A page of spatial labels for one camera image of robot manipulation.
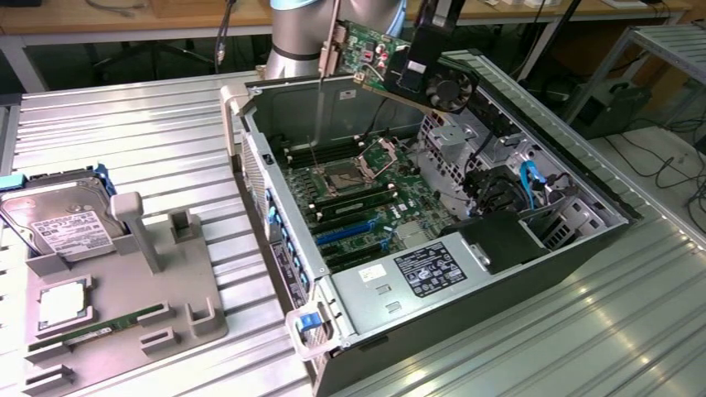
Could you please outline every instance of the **hard drive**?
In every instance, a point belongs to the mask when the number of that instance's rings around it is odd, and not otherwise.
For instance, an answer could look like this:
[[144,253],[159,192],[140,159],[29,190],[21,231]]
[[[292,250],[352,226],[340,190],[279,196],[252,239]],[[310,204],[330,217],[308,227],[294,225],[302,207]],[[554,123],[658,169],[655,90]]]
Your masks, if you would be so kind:
[[36,256],[56,252],[80,261],[112,251],[112,239],[127,233],[111,216],[109,181],[92,169],[40,175],[0,189],[12,189],[0,195],[0,216]]

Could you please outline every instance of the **metal bracket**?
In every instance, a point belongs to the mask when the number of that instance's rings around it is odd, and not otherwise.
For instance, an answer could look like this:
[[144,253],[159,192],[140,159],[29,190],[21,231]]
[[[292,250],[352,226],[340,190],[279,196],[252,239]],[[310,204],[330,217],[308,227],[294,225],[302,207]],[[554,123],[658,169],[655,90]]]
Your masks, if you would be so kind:
[[226,133],[226,148],[228,155],[240,154],[239,144],[235,143],[232,130],[232,114],[243,119],[244,114],[254,106],[250,92],[243,83],[224,85],[220,88],[220,116],[223,117],[223,132]]

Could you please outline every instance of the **ribbed metal surface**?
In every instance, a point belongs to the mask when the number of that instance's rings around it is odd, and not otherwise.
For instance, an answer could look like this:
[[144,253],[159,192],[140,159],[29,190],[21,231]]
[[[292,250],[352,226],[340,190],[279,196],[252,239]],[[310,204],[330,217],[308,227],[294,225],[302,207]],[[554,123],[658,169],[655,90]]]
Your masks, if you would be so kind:
[[698,25],[641,26],[631,40],[706,84],[706,29]]
[[555,288],[339,395],[703,395],[702,239],[635,194],[611,165],[482,58],[459,55],[645,219]]
[[[145,222],[199,214],[228,335],[75,395],[311,395],[226,157],[219,88],[254,73],[27,95],[13,170],[27,175],[100,161],[117,191],[144,198]],[[19,395],[24,246],[3,233],[0,395]]]

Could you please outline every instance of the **blue pcie slot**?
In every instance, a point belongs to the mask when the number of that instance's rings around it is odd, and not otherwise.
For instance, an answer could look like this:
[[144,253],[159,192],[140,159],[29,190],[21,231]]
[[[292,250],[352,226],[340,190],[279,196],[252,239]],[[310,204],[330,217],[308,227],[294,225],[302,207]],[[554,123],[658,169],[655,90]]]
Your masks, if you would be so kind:
[[320,246],[323,244],[328,244],[330,242],[336,242],[346,237],[351,237],[358,234],[367,233],[372,230],[374,227],[375,227],[375,219],[372,219],[371,221],[367,221],[366,223],[358,226],[347,227],[346,229],[338,232],[328,233],[327,235],[318,237],[316,245]]

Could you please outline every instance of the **power supply label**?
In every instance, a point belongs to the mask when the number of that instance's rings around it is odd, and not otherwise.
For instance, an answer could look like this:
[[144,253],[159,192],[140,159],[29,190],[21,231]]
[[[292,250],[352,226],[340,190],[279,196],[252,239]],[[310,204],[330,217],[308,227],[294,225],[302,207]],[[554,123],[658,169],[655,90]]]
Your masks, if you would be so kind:
[[467,278],[442,242],[396,257],[395,263],[419,298]]

